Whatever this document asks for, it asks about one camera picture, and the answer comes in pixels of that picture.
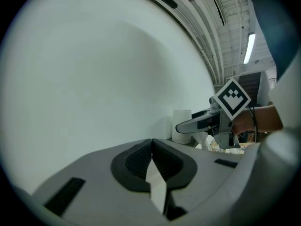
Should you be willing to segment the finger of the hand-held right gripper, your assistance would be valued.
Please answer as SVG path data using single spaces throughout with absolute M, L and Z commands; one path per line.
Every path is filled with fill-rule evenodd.
M 200 112 L 197 112 L 197 113 L 193 113 L 191 115 L 192 119 L 198 119 L 198 120 L 205 120 L 205 119 L 210 118 L 210 117 L 211 117 L 211 114 L 210 114 L 209 110 L 203 110 L 203 111 L 200 111 Z
M 205 120 L 192 119 L 177 124 L 175 129 L 178 133 L 181 134 L 207 132 L 212 128 L 218 127 L 219 124 L 220 124 L 219 117 L 211 117 Z

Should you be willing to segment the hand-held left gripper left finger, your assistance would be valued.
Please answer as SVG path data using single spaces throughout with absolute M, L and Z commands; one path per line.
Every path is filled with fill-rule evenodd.
M 111 173 L 111 161 L 138 144 L 134 141 L 88 153 L 44 181 L 33 198 L 44 205 L 71 178 L 84 185 L 62 218 L 79 226 L 157 226 L 167 222 L 150 200 L 149 193 L 124 188 Z

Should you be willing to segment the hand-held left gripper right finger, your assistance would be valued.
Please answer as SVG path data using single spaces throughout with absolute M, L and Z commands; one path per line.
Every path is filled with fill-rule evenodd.
M 241 193 L 235 178 L 244 155 L 153 139 L 152 158 L 166 183 L 163 213 L 153 222 L 229 222 Z

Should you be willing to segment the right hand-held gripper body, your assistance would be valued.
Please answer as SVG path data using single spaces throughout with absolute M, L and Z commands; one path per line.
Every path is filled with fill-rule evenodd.
M 250 97 L 231 78 L 213 97 L 209 99 L 210 114 L 219 121 L 212 126 L 213 137 L 220 148 L 239 148 L 238 138 L 233 132 L 234 119 L 249 105 Z

